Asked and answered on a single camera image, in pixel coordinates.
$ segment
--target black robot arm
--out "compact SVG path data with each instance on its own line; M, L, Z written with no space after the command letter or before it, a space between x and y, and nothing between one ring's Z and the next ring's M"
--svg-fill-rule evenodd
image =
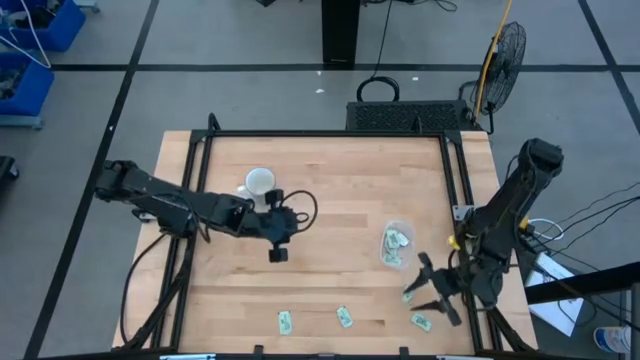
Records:
M485 309L494 309L502 290L502 274L509 271L511 254L519 245L520 224L538 195L561 172L563 160L559 147L540 139L525 142L518 167L505 184L487 205L468 209L456 226L454 245L469 260L434 270L427 254L418 254L423 268L405 292L431 280L440 299L413 310L438 310L446 313L453 325L459 325L460 317L448 298L463 290L477 296Z
M155 178L131 161L105 161L95 195L104 201L131 203L154 215L161 232L171 236L193 236L202 223L234 237L266 239L273 245L271 262L287 261L287 250L280 245L289 243L298 231L297 214L281 204L282 190L267 193L271 209L257 213L253 201L229 194L196 193Z

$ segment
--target white cup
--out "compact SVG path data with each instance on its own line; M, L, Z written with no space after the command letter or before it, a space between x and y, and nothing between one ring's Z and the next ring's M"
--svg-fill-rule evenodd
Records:
M238 187L237 193L245 199L252 199L256 205L266 205L264 194L275 189L276 177L271 170L255 168L247 174L244 185Z

